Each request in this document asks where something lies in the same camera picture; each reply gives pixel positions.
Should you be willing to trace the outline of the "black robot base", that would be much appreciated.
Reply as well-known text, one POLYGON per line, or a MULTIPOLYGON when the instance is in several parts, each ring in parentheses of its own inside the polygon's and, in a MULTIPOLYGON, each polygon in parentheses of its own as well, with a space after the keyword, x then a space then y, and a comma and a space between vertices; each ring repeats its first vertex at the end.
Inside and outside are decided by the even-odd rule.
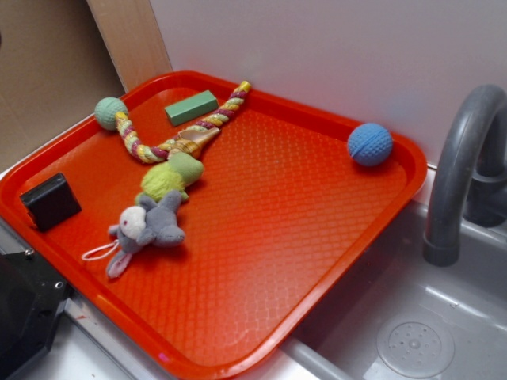
POLYGON ((37 251, 1 255, 2 379, 15 379, 50 352, 70 291, 37 251))

